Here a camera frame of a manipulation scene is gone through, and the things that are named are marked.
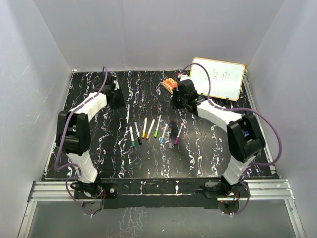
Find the black cap marker pen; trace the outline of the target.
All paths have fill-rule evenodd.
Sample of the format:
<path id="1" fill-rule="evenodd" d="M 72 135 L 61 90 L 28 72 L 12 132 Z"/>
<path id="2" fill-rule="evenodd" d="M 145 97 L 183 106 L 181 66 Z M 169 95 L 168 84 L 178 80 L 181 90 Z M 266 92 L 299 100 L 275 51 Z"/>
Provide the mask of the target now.
<path id="1" fill-rule="evenodd" d="M 137 124 L 136 121 L 134 122 L 134 125 L 135 125 L 135 129 L 136 129 L 138 144 L 142 145 L 142 138 L 140 136 L 140 132 L 139 132 L 139 129 L 138 129 L 138 124 Z"/>

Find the green cap marker pen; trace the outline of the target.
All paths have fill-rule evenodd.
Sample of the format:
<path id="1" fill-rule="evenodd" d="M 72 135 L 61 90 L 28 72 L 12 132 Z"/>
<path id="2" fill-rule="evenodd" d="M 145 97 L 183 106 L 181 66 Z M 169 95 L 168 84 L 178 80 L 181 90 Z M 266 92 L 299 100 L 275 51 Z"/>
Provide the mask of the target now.
<path id="1" fill-rule="evenodd" d="M 132 126 L 129 127 L 129 132 L 130 132 L 130 138 L 131 138 L 132 147 L 135 148 L 135 140 L 134 140 L 134 134 L 133 134 Z"/>

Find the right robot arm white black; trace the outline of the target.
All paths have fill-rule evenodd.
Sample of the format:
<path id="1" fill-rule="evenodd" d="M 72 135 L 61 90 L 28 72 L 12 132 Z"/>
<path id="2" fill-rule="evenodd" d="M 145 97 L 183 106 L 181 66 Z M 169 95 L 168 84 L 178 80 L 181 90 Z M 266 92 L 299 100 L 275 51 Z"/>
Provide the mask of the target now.
<path id="1" fill-rule="evenodd" d="M 206 119 L 227 133 L 231 154 L 227 169 L 221 176 L 221 192 L 228 197 L 238 192 L 238 182 L 243 172 L 265 147 L 264 136 L 252 113 L 242 115 L 218 109 L 200 96 L 190 79 L 182 80 L 173 89 L 171 105 L 186 109 L 197 117 Z"/>

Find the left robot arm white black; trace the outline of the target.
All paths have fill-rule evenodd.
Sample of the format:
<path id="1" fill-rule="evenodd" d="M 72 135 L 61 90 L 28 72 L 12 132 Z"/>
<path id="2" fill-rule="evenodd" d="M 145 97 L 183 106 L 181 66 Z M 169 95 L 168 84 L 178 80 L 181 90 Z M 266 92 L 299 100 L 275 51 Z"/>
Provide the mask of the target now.
<path id="1" fill-rule="evenodd" d="M 55 140 L 58 152 L 54 169 L 59 171 L 67 166 L 73 166 L 79 175 L 78 180 L 86 183 L 85 192 L 92 198 L 101 195 L 102 185 L 96 182 L 98 172 L 89 153 L 90 121 L 107 106 L 118 109 L 124 105 L 117 77 L 106 74 L 101 89 L 90 93 L 75 108 L 58 114 Z"/>

